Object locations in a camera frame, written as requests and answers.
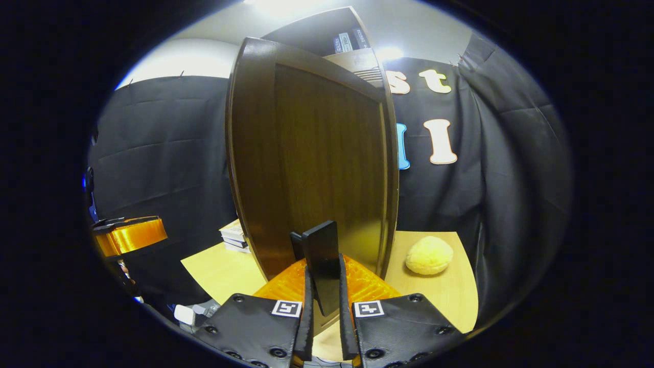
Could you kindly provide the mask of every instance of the white wall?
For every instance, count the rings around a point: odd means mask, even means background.
[[[375,49],[399,48],[404,56],[458,62],[472,29],[446,12],[416,0],[264,0],[234,3],[180,30],[172,39],[206,38],[240,45],[306,16],[352,6]]]
[[[184,75],[229,78],[239,45],[211,39],[166,41],[139,61],[116,89],[145,79]]]

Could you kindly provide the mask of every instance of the screw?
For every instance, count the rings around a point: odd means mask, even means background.
[[[238,353],[235,353],[235,352],[225,352],[225,354],[227,354],[229,356],[233,356],[236,359],[242,359],[241,356]]]
[[[384,350],[381,349],[370,349],[366,352],[366,357],[370,359],[377,359],[384,356]]]
[[[424,297],[422,296],[422,294],[418,294],[418,293],[409,295],[409,300],[414,303],[422,301],[423,298]]]
[[[283,358],[286,356],[286,352],[279,348],[272,348],[270,349],[270,355],[274,356],[275,358]]]
[[[454,331],[452,327],[449,326],[441,326],[436,329],[436,334],[437,335],[447,335],[448,333]]]

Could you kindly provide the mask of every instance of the white letter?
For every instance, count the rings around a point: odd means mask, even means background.
[[[409,83],[406,83],[407,77],[401,71],[386,71],[386,78],[390,86],[390,93],[407,94],[411,90]]]
[[[441,79],[445,79],[445,74],[436,73],[435,70],[429,69],[418,74],[427,80],[427,87],[434,92],[448,93],[452,90],[450,86],[443,86]]]
[[[434,119],[424,122],[423,126],[429,130],[432,136],[432,148],[434,154],[429,158],[432,164],[451,164],[456,162],[456,155],[452,152],[452,146],[449,143],[447,127],[449,121],[445,119]]]

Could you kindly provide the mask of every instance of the wooden door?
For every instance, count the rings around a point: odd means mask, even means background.
[[[389,96],[310,52],[244,40],[226,112],[228,166],[268,280],[296,260],[290,233],[327,220],[341,253],[385,274],[399,176]]]

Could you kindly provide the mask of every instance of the ceiling light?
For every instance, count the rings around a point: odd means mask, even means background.
[[[375,50],[375,55],[379,61],[385,61],[399,59],[404,56],[404,53],[397,47],[383,47]]]

